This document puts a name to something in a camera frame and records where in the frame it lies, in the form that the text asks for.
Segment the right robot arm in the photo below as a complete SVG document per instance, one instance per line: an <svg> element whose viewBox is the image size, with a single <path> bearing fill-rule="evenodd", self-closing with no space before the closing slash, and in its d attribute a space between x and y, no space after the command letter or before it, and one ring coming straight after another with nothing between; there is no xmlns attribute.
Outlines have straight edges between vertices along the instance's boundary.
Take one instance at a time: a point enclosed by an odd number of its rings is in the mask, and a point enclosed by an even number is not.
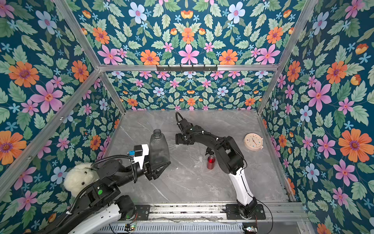
<svg viewBox="0 0 374 234"><path fill-rule="evenodd" d="M180 133L175 135L177 145L202 144L207 147L206 153L216 158L221 170L228 174L237 196L239 215L244 219L251 218L258 202L251 192L245 177L247 162L231 136L216 136L198 125L188 122L179 112L175 113Z"/></svg>

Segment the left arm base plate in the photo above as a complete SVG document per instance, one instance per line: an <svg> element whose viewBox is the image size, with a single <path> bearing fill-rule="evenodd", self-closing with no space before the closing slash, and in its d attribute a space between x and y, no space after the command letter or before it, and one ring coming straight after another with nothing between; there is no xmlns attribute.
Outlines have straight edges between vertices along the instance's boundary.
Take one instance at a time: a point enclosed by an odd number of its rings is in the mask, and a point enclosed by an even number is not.
<svg viewBox="0 0 374 234"><path fill-rule="evenodd" d="M151 211L150 205L136 204L134 207L125 211L122 215L121 220L125 221L146 221L149 218Z"/></svg>

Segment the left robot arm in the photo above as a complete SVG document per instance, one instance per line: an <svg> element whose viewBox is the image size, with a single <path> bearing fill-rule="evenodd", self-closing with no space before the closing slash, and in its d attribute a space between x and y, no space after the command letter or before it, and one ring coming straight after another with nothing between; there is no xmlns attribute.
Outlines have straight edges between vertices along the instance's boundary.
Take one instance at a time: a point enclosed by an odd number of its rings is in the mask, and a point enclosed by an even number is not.
<svg viewBox="0 0 374 234"><path fill-rule="evenodd" d="M138 177L157 179L170 165L165 162L152 166L144 156L141 166L133 156L114 155L99 160L92 168L97 169L99 180L87 185L76 197L71 208L54 222L39 230L40 234L93 234L101 228L135 214L131 198L122 196L120 187L137 182Z"/></svg>

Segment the smoky spray bottle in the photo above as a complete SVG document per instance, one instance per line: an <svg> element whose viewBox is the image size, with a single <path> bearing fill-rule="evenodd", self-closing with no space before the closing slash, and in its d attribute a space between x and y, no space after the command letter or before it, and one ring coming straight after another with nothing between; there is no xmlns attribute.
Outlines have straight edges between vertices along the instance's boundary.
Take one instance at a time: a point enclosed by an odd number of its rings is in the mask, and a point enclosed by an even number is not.
<svg viewBox="0 0 374 234"><path fill-rule="evenodd" d="M149 160L152 167L169 162L169 148L165 135L160 129L155 129L150 139Z"/></svg>

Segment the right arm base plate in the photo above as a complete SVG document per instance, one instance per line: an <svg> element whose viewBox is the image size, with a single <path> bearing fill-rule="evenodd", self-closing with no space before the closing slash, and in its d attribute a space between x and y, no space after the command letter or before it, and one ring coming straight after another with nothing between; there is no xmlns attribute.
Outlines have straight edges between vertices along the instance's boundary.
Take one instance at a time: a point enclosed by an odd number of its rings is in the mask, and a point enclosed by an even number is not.
<svg viewBox="0 0 374 234"><path fill-rule="evenodd" d="M226 204L223 212L228 220L265 220L266 214L262 205L242 206L238 204Z"/></svg>

